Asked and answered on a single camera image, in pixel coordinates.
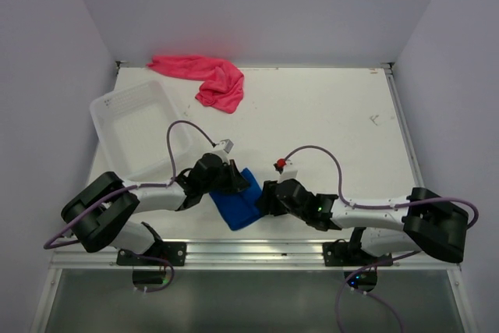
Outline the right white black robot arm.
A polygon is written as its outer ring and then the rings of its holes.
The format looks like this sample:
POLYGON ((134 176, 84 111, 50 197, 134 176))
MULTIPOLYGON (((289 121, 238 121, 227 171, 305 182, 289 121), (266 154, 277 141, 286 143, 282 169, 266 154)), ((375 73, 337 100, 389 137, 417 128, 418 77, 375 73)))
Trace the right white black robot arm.
POLYGON ((262 215, 290 214, 322 232, 351 229, 347 254, 354 264, 407 252, 453 264, 464 258, 468 213, 424 188, 386 201, 355 202, 312 193, 296 179, 266 181, 256 206, 262 215))

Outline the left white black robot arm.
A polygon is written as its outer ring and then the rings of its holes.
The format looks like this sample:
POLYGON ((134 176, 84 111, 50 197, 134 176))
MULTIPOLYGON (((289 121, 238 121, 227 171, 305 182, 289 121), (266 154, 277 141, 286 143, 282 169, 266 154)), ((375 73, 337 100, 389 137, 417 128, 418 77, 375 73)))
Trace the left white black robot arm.
POLYGON ((114 172, 105 172, 63 207, 61 217, 88 253, 114 245, 128 231, 136 258, 151 265, 160 260, 162 246, 149 226, 127 224, 134 213, 184 211, 206 194, 231 196, 250 187, 234 160, 206 153, 168 182, 126 182, 114 172))

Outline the blue towel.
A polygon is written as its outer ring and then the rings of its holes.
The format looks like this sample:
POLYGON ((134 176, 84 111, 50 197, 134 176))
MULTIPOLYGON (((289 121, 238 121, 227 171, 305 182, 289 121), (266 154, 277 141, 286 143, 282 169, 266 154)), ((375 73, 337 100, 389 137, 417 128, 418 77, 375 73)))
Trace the blue towel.
POLYGON ((210 193, 221 218, 232 231, 245 228, 261 218, 256 202, 262 194, 262 189, 248 168, 242 170, 242 177, 249 182, 249 188, 241 193, 210 193))

